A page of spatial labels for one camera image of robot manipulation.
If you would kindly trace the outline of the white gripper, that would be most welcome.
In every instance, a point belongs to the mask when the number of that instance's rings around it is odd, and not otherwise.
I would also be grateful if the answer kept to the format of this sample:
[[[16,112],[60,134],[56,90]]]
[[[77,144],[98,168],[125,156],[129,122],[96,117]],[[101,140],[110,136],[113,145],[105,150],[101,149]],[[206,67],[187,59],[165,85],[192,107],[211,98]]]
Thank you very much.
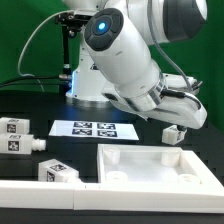
[[[207,117],[204,106],[194,95],[169,89],[163,78],[150,75],[120,84],[107,81],[102,94],[117,109],[145,120],[200,129]]]

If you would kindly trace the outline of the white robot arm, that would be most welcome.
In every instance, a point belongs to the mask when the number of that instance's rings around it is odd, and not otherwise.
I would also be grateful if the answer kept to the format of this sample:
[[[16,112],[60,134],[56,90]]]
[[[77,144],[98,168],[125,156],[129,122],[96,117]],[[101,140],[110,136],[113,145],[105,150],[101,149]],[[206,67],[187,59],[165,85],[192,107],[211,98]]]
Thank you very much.
[[[84,19],[84,45],[105,77],[102,95],[143,119],[199,129],[207,112],[194,84],[164,74],[149,47],[193,38],[207,19],[206,0],[62,0]]]

